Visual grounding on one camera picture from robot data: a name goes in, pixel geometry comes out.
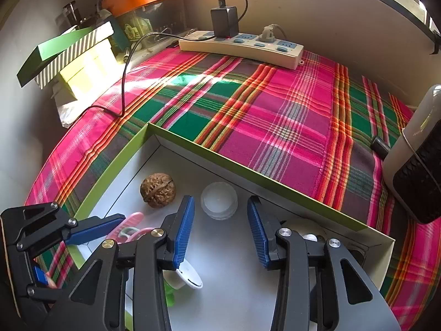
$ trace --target black cable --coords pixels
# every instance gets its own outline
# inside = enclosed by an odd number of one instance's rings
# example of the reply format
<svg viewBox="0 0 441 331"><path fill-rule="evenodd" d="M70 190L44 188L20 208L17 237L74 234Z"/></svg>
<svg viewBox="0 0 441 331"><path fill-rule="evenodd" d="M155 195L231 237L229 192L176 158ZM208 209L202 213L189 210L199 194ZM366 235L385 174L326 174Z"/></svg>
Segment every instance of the black cable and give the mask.
<svg viewBox="0 0 441 331"><path fill-rule="evenodd" d="M242 20L242 18L245 16L246 12L248 10L248 0L245 0L245 9L242 13L242 15L239 17L239 19L237 19L237 22L239 22L240 20ZM141 37L138 41L136 41L136 43L134 44L134 46L132 47L132 49L130 50L129 53L129 57L127 58L126 61L126 65L124 66L124 71L123 71L123 77L121 79L121 113L116 113L104 106L100 106L100 105L91 105L89 107L87 107L76 119L76 121L78 119L80 119L89 109L92 108L99 108L102 109L104 112L107 112L108 114L110 114L111 116L114 116L115 118L123 118L125 116L126 113L126 101L125 101L125 91L124 91L124 86L126 83L126 73L127 73L127 67L130 63L130 60L132 59L133 54L135 53L136 47L138 47L138 45L141 43L142 40L144 40L145 38L149 37L149 36L153 36L153 35L162 35L162 36L169 36L169 37L174 37L177 39L184 39L186 41L207 41L209 39L213 39L216 38L215 36L211 36L211 37L207 37L204 39L191 39L191 38L187 38L187 37L181 37L181 36L177 36L177 35L173 35L171 33L164 33L164 32L150 32L145 34L143 37Z"/></svg>

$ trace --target beige round object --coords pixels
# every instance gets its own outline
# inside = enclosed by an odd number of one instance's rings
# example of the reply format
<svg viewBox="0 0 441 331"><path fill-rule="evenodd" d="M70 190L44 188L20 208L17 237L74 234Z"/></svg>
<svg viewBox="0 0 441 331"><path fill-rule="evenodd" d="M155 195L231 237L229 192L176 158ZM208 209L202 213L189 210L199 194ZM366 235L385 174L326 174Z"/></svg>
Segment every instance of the beige round object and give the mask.
<svg viewBox="0 0 441 331"><path fill-rule="evenodd" d="M165 207L176 196L175 182L165 173L155 173L141 183L141 195L152 208Z"/></svg>

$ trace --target electrical outlet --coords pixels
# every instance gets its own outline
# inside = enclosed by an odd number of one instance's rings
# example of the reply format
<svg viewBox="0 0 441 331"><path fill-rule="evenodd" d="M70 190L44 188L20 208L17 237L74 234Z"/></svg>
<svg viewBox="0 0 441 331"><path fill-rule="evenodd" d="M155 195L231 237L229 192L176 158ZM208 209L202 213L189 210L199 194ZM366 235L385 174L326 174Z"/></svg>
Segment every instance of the electrical outlet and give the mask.
<svg viewBox="0 0 441 331"><path fill-rule="evenodd" d="M297 44L294 44L292 42L288 42L288 41L279 41L277 43L279 46L283 46L283 47L289 47L289 48L295 48L297 46Z"/></svg>
<svg viewBox="0 0 441 331"><path fill-rule="evenodd" d="M255 39L257 37L257 35L249 35L246 33L242 33L239 36L236 36L236 38L241 38L241 39Z"/></svg>

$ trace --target metal screw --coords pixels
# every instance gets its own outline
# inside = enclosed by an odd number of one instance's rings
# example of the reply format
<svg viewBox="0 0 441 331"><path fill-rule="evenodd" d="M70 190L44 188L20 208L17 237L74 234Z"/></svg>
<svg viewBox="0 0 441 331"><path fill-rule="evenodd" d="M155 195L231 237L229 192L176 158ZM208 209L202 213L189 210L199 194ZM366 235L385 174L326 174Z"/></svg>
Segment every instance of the metal screw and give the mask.
<svg viewBox="0 0 441 331"><path fill-rule="evenodd" d="M110 249L113 245L115 245L115 242L112 239L106 239L102 243L104 249Z"/></svg>
<svg viewBox="0 0 441 331"><path fill-rule="evenodd" d="M290 236L292 234L292 231L291 231L291 229L288 229L288 228L280 228L279 234L281 236Z"/></svg>
<svg viewBox="0 0 441 331"><path fill-rule="evenodd" d="M341 243L338 239L329 239L328 244L332 247L340 247Z"/></svg>
<svg viewBox="0 0 441 331"><path fill-rule="evenodd" d="M77 224L77 220L76 220L75 218L70 218L70 219L68 220L68 224L69 224L70 226L75 226L75 225Z"/></svg>
<svg viewBox="0 0 441 331"><path fill-rule="evenodd" d="M159 238L160 236L164 235L164 230L162 230L161 228L156 228L152 230L151 234L153 237Z"/></svg>

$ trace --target white plug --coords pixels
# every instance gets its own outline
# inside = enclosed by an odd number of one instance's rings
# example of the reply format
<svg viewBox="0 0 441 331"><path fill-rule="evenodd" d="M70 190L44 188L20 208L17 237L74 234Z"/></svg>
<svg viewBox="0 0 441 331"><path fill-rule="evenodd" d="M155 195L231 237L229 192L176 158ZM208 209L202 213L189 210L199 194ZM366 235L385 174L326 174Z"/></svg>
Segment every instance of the white plug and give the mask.
<svg viewBox="0 0 441 331"><path fill-rule="evenodd" d="M273 43L275 40L274 37L274 26L269 25L263 29L261 35L259 35L259 41Z"/></svg>

